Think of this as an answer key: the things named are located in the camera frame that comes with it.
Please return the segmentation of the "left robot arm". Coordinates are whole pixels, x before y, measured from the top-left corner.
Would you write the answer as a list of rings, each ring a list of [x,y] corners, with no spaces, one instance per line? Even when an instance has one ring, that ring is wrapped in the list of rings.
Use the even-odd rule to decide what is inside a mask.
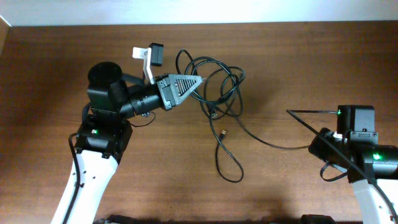
[[[198,75],[165,74],[145,84],[114,62],[93,66],[88,80],[90,102],[78,131],[68,138],[73,164],[52,223],[93,223],[131,138],[129,119],[157,108],[171,110],[204,82]]]

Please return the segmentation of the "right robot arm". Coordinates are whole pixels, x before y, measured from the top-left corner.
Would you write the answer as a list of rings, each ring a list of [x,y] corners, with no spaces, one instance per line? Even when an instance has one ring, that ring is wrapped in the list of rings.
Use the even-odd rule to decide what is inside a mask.
[[[308,150],[348,179],[363,223],[397,223],[397,147],[378,139],[373,106],[339,105],[336,131],[322,128]]]

